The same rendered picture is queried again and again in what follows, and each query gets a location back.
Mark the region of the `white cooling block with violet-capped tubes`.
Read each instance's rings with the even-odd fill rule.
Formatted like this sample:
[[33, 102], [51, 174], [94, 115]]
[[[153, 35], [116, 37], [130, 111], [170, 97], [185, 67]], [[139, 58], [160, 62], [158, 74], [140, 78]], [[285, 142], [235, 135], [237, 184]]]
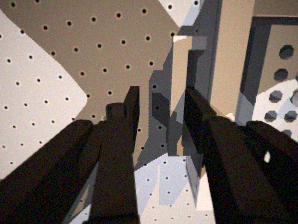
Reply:
[[251, 27], [235, 122], [263, 121], [298, 142], [298, 107], [289, 100], [294, 91], [298, 25]]

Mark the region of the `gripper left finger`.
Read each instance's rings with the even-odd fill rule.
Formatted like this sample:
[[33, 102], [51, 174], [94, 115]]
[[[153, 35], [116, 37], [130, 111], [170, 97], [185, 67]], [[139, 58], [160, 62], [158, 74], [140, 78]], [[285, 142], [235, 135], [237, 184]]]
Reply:
[[139, 86], [105, 107], [98, 124], [71, 122], [0, 181], [0, 224], [62, 224], [98, 161], [82, 224], [141, 224], [132, 154]]

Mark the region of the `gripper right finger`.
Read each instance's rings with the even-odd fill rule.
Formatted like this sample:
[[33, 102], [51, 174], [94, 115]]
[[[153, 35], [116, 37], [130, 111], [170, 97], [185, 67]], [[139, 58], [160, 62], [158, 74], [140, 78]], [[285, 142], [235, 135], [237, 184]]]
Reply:
[[203, 154], [215, 224], [298, 224], [297, 141], [263, 121], [218, 115], [190, 86], [183, 118]]

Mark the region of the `grey flat base plate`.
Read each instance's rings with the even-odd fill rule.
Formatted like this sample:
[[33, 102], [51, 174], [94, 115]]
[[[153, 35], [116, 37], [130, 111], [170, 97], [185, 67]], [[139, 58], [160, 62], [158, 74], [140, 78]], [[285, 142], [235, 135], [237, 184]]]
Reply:
[[133, 154], [141, 224], [215, 224], [186, 156], [167, 153], [172, 36], [200, 0], [0, 0], [0, 181], [69, 123], [98, 124], [139, 86]]

